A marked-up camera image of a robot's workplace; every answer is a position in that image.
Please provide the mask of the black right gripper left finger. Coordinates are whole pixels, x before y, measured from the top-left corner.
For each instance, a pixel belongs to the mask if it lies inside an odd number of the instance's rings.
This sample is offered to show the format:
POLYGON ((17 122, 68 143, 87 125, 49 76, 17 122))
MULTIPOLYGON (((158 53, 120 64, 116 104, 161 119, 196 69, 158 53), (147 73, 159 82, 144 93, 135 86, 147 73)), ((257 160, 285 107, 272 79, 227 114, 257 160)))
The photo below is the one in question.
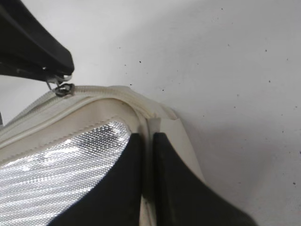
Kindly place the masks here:
POLYGON ((142 195, 139 134, 130 136, 121 156, 83 198, 55 217, 51 226, 137 226, 142 195))

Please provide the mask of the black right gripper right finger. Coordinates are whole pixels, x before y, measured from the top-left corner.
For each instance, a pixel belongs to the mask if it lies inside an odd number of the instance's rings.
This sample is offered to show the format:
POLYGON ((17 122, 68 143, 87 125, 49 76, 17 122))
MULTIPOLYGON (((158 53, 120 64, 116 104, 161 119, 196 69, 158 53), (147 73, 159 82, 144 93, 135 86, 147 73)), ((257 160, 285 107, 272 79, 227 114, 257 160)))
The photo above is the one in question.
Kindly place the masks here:
POLYGON ((183 162, 166 134, 153 136, 154 193, 159 226, 255 226, 208 188, 183 162))

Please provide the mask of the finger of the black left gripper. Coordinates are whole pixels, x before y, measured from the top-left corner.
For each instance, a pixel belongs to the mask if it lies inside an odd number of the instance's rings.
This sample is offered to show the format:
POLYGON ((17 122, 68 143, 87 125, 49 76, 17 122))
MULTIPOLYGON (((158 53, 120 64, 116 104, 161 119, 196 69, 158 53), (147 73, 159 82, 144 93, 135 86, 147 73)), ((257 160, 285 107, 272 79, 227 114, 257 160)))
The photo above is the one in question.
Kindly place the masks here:
POLYGON ((70 52, 20 0, 0 2, 0 73, 37 81, 63 82, 72 75, 70 52))

